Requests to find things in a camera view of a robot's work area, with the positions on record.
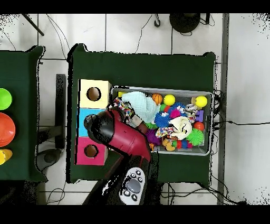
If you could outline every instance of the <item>white plush toy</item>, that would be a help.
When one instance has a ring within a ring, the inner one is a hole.
[[[173,125],[171,136],[176,136],[179,140],[183,140],[192,131],[192,126],[187,117],[177,117],[170,120],[169,123]]]

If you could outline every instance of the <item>green spiky ball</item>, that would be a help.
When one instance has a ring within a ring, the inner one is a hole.
[[[156,124],[150,123],[145,123],[145,125],[148,127],[148,129],[157,129],[158,126]]]
[[[204,134],[201,130],[193,128],[192,132],[186,137],[186,140],[189,140],[192,145],[199,145],[204,140]]]

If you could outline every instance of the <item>yellow block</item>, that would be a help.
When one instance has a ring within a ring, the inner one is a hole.
[[[12,156],[11,150],[0,150],[0,165],[8,161]]]
[[[109,104],[111,84],[108,81],[80,79],[80,108],[106,108]],[[91,101],[88,98],[90,88],[97,88],[100,93],[100,98],[97,101]]]
[[[126,92],[118,92],[118,97],[122,97],[123,94],[126,94]]]

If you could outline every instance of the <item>gray plastic bin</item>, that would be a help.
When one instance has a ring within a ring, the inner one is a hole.
[[[165,148],[161,146],[156,146],[155,150],[158,150],[160,153],[167,154],[185,154],[185,155],[198,155],[205,156],[211,151],[211,137],[213,134],[213,109],[214,109],[214,95],[211,92],[203,91],[186,91],[186,90],[174,90],[174,89],[153,89],[153,88],[141,88],[141,87],[119,87],[114,86],[111,89],[112,98],[117,97],[118,92],[133,92],[140,91],[149,94],[159,93],[164,97],[167,94],[172,94],[176,98],[176,102],[181,102],[185,105],[191,103],[192,97],[205,96],[207,98],[207,105],[203,107],[204,111],[204,142],[199,146],[193,146],[188,149],[175,149],[172,152],[166,151]]]

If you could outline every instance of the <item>orange bowl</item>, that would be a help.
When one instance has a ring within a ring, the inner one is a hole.
[[[4,113],[0,113],[0,147],[9,144],[15,136],[13,120]]]

